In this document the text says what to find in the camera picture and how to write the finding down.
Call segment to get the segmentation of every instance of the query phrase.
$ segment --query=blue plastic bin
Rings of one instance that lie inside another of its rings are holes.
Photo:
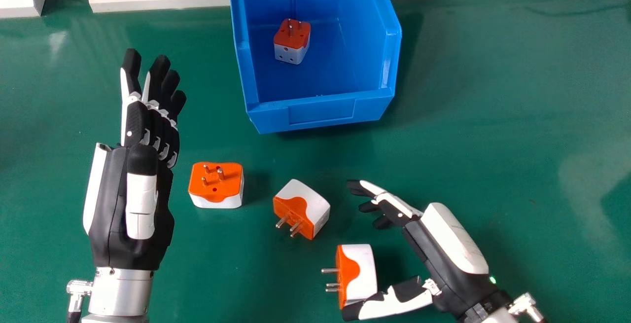
[[[245,107],[260,134],[372,121],[394,98],[401,25],[390,0],[230,0]],[[274,56],[286,18],[311,23],[300,65]]]

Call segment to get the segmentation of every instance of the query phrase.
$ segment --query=robotic arm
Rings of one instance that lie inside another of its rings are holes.
[[[177,116],[186,102],[180,76],[159,56],[140,89],[140,55],[128,49],[120,68],[120,144],[97,143],[88,181],[83,228],[97,271],[72,280],[68,323],[144,323],[153,273],[171,244],[175,221],[169,195],[179,148]],[[81,319],[83,298],[91,296]]]
[[[359,206],[361,212],[383,211],[373,222],[376,229],[402,227],[430,278],[416,276],[344,307],[345,321],[402,314],[432,303],[460,323],[516,323],[523,313],[536,323],[545,321],[530,294],[512,300],[491,282],[480,249],[446,206],[433,202],[422,213],[365,180],[349,180],[347,185],[353,195],[370,197]]]

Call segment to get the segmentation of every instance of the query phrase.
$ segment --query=green table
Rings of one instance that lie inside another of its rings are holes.
[[[244,110],[227,8],[94,15],[49,0],[42,18],[0,20],[0,321],[60,322],[68,280],[93,277],[83,200],[94,143],[119,136],[133,46],[143,72],[167,54],[189,96],[152,323],[340,322],[319,273],[338,244],[372,244],[381,288],[426,275],[399,231],[356,211],[353,178],[447,204],[498,284],[551,322],[628,322],[629,1],[395,0],[403,50],[383,119],[266,136]],[[245,205],[195,208],[196,161],[242,163]],[[331,203],[313,242],[274,228],[271,197],[292,178]]]

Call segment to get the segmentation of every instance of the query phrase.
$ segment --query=plug pin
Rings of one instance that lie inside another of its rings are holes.
[[[278,222],[277,222],[277,228],[281,228],[282,225],[287,222],[287,220],[289,219],[289,216],[285,216],[283,218],[281,218]]]
[[[289,233],[290,233],[290,237],[293,238],[298,234],[298,228],[300,228],[300,222],[296,222],[296,224],[294,224],[290,229],[289,229]]]

